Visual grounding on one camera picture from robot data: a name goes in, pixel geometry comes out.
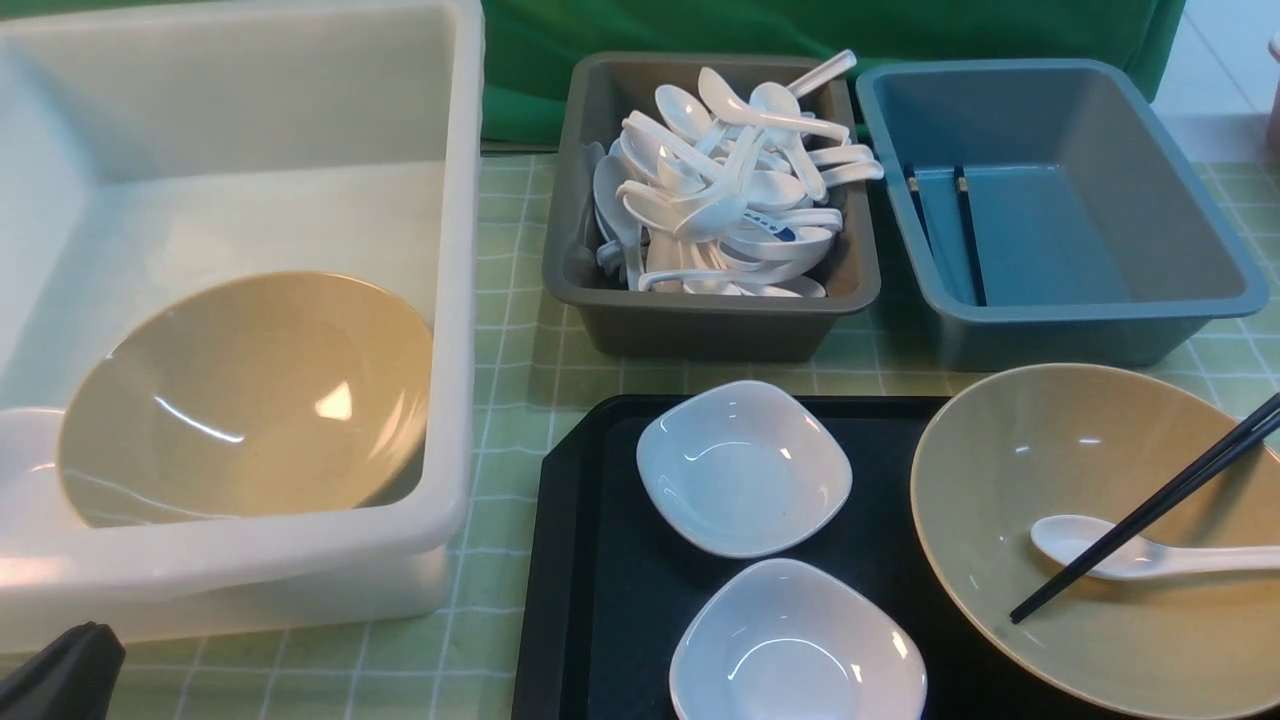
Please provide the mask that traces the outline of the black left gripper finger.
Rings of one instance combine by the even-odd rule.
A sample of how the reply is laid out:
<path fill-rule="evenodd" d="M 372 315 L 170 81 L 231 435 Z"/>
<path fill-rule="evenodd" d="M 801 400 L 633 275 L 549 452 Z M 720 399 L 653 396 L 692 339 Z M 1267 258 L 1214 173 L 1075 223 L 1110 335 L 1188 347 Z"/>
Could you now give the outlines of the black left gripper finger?
<path fill-rule="evenodd" d="M 106 624 L 84 623 L 3 678 L 3 719 L 105 719 L 125 647 Z"/>

